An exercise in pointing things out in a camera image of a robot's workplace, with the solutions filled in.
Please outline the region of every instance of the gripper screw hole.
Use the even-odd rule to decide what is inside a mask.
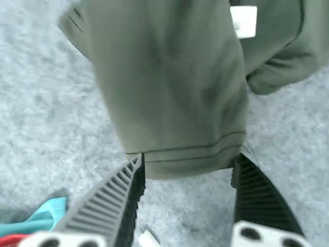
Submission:
[[[252,240],[261,240],[261,235],[252,228],[244,228],[241,231],[241,235],[245,238],[249,238]]]
[[[50,238],[44,241],[40,247],[58,247],[60,242],[55,238]]]

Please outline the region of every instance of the teal cloth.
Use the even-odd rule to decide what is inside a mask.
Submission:
[[[53,198],[42,204],[27,220],[0,224],[0,237],[50,231],[66,213],[66,197]]]

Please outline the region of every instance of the green cloth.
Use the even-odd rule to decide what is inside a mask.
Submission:
[[[257,36],[241,44],[248,84],[256,94],[304,80],[327,63],[328,0],[253,1],[258,6]]]
[[[252,2],[257,36],[244,40],[228,0],[82,0],[61,17],[128,157],[145,153],[147,178],[230,167],[245,140],[247,82],[268,94],[327,61],[328,0]]]

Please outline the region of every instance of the red object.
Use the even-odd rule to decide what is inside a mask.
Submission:
[[[29,234],[11,234],[0,238],[0,247],[16,247]]]

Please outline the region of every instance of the pant leg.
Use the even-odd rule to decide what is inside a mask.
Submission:
[[[245,139],[229,0],[82,0],[87,50],[128,155],[170,179],[230,167]]]

